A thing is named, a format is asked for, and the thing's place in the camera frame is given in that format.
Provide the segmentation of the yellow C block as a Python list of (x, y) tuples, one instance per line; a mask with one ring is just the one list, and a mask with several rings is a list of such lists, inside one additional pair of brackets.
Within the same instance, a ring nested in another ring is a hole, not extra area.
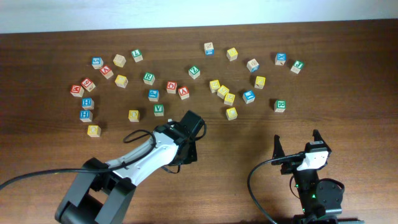
[(226, 117), (227, 117), (227, 119), (230, 121), (230, 120), (233, 120), (233, 119), (236, 119), (237, 117), (238, 117), (238, 113), (237, 113), (237, 111), (236, 111), (236, 108), (235, 107), (232, 107), (232, 108), (228, 108), (227, 110), (226, 110)]

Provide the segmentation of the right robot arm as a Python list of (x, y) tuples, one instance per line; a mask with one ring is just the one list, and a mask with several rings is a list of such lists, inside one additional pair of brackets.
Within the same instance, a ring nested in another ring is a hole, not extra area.
[(282, 175), (292, 175), (303, 213), (293, 217), (293, 223), (364, 223), (363, 220), (338, 219), (342, 214), (341, 203), (345, 186), (334, 179), (320, 179), (318, 171), (327, 165), (331, 149), (318, 130), (313, 130), (314, 140), (297, 154), (287, 156), (274, 136), (274, 152), (271, 164), (281, 166)]

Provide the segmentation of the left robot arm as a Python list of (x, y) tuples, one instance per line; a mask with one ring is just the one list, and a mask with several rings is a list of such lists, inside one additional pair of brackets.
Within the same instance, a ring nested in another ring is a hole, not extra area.
[(145, 132), (142, 145), (117, 159), (93, 157), (83, 164), (60, 202), (59, 223), (122, 223), (136, 187), (154, 171), (168, 171), (197, 161), (196, 142), (205, 121), (187, 111), (180, 121), (169, 121)]

